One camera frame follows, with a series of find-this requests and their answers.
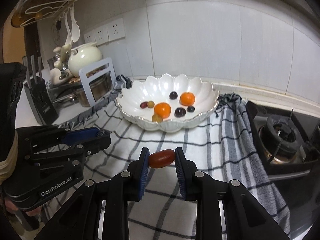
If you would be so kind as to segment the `red cherry tomato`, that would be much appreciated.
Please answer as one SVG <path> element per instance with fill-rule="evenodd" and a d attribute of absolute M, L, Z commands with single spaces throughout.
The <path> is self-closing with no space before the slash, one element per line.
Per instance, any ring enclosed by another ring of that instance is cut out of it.
<path fill-rule="evenodd" d="M 175 152 L 173 150 L 162 150 L 155 152 L 149 157 L 149 166 L 151 168 L 164 168 L 175 160 Z"/>
<path fill-rule="evenodd" d="M 143 103 L 141 103 L 140 104 L 140 107 L 142 108 L 142 109 L 145 109 L 145 108 L 148 108 L 149 106 L 148 106 L 148 101 L 146 101 L 146 102 L 143 102 Z"/>

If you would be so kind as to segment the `yellow green grape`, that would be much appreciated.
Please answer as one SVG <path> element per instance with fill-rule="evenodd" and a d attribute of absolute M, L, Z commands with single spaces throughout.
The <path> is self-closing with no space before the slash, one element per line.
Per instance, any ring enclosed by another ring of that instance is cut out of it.
<path fill-rule="evenodd" d="M 152 117 L 151 117 L 151 121 L 152 122 L 157 122 L 157 123 L 159 123 L 159 122 L 162 122 L 163 121 L 163 118 L 160 116 L 160 115 L 158 115 L 158 114 L 154 114 Z"/>

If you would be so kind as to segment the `dark plum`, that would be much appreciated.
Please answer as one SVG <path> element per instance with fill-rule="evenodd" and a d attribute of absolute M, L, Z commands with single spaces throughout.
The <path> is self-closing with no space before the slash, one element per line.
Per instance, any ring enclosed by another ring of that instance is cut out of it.
<path fill-rule="evenodd" d="M 174 115 L 177 118 L 184 117 L 186 115 L 186 110 L 183 107 L 178 107 L 175 109 Z"/>
<path fill-rule="evenodd" d="M 175 99 L 177 99 L 177 97 L 178 97 L 178 94 L 177 94 L 175 91 L 172 91 L 172 92 L 169 94 L 169 98 L 170 98 L 171 100 L 175 100 Z"/>

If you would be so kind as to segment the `small blueberry top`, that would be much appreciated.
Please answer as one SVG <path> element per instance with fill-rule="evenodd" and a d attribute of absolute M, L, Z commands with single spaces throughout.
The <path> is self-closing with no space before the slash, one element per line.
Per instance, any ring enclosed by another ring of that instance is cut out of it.
<path fill-rule="evenodd" d="M 195 107 L 194 106 L 188 106 L 187 107 L 187 111 L 190 113 L 193 113 L 195 111 Z"/>

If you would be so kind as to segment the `large orange mandarin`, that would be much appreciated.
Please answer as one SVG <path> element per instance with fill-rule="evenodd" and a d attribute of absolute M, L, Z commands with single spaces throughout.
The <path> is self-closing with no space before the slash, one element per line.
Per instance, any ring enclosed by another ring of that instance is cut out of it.
<path fill-rule="evenodd" d="M 162 119 L 166 119 L 170 116 L 171 114 L 171 107 L 168 103 L 166 102 L 161 102 L 158 103 L 154 107 L 154 113 L 159 115 Z"/>

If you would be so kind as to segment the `checkered kitchen towel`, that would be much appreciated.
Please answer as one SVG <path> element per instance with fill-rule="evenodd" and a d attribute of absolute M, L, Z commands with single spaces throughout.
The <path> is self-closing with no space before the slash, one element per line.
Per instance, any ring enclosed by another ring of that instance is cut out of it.
<path fill-rule="evenodd" d="M 287 239 L 290 212 L 253 145 L 245 103 L 227 94 L 217 114 L 175 134 L 124 119 L 112 144 L 85 162 L 101 189 L 93 203 L 76 191 L 39 239 Z"/>

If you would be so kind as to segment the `white rack stand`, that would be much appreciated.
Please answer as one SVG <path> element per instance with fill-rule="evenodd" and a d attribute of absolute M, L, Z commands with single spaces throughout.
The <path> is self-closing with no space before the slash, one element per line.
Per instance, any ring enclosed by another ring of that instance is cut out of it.
<path fill-rule="evenodd" d="M 114 86 L 116 84 L 116 75 L 114 72 L 113 62 L 110 57 L 93 62 L 79 70 L 81 84 L 91 107 L 97 103 L 92 92 L 93 84 L 97 83 L 97 80 L 100 81 L 108 75 L 111 79 L 111 86 Z"/>

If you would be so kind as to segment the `steel pot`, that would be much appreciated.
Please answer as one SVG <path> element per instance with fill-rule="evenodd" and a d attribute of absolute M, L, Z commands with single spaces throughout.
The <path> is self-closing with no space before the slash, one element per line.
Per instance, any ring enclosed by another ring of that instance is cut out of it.
<path fill-rule="evenodd" d="M 111 79 L 107 76 L 102 76 L 96 81 L 92 82 L 90 84 L 90 88 L 95 101 L 99 101 L 112 89 Z M 74 89 L 73 93 L 76 95 L 82 107 L 90 107 L 89 101 L 83 88 Z"/>

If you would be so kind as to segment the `brown longan in bowl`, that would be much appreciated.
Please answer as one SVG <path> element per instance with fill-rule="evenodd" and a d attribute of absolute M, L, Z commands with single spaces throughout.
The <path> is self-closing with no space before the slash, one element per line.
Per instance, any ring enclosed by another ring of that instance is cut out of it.
<path fill-rule="evenodd" d="M 148 101 L 147 102 L 147 107 L 148 108 L 153 108 L 155 106 L 155 103 L 153 101 Z"/>

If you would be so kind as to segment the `white scalloped fruit bowl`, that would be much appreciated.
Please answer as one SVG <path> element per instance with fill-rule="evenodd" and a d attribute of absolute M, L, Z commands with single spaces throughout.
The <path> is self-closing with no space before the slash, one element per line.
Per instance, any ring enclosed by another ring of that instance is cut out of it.
<path fill-rule="evenodd" d="M 175 91 L 178 94 L 177 99 L 171 100 L 169 94 Z M 191 92 L 195 95 L 195 111 L 177 118 L 174 115 L 175 109 L 187 106 L 180 104 L 180 96 L 184 92 Z M 180 129 L 194 128 L 210 117 L 217 108 L 219 101 L 219 91 L 211 82 L 202 81 L 199 77 L 188 78 L 184 74 L 173 77 L 164 74 L 159 78 L 149 76 L 145 81 L 134 81 L 132 87 L 122 89 L 120 95 L 116 98 L 116 103 L 123 117 L 147 131 L 163 131 L 174 133 Z M 171 107 L 171 114 L 162 122 L 152 122 L 154 108 L 142 109 L 140 104 L 146 101 L 153 101 L 155 105 L 166 102 Z"/>

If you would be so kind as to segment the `small orange in bowl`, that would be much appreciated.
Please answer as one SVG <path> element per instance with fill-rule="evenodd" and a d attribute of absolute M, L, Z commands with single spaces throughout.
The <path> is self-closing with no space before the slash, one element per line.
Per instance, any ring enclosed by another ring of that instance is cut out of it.
<path fill-rule="evenodd" d="M 192 106 L 195 100 L 195 95 L 191 92 L 184 92 L 180 96 L 180 104 L 183 106 Z"/>

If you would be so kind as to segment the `cream ceramic pot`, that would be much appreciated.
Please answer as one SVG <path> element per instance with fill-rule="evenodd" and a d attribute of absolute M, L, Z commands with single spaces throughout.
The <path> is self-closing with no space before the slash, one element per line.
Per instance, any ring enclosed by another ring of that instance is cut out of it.
<path fill-rule="evenodd" d="M 71 49 L 68 59 L 68 69 L 74 77 L 79 77 L 79 70 L 103 59 L 97 42 L 89 42 Z"/>

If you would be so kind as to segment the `white hanging ladle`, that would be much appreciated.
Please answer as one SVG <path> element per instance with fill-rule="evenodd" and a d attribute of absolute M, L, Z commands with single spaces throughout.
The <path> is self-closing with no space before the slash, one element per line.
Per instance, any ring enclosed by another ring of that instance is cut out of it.
<path fill-rule="evenodd" d="M 67 52 L 70 50 L 72 46 L 72 35 L 71 35 L 71 30 L 68 24 L 68 10 L 65 12 L 64 16 L 65 16 L 64 19 L 65 19 L 65 27 L 67 30 L 67 37 L 66 37 L 65 44 L 61 47 L 61 50 L 60 50 L 60 59 L 62 62 L 66 61 Z"/>

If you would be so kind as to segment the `black gas stove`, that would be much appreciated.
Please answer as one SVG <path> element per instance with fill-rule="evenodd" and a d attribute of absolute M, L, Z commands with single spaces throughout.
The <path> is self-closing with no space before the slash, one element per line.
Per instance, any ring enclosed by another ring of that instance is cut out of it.
<path fill-rule="evenodd" d="M 246 103 L 253 143 L 269 180 L 308 175 L 319 165 L 319 118 Z"/>

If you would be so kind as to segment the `white hanging spoon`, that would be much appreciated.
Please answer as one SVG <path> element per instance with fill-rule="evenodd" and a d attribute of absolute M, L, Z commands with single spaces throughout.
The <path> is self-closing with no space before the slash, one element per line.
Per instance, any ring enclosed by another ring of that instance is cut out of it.
<path fill-rule="evenodd" d="M 76 22 L 75 14 L 74 14 L 74 7 L 71 7 L 71 22 L 72 22 L 72 41 L 73 43 L 77 42 L 80 38 L 80 27 Z"/>

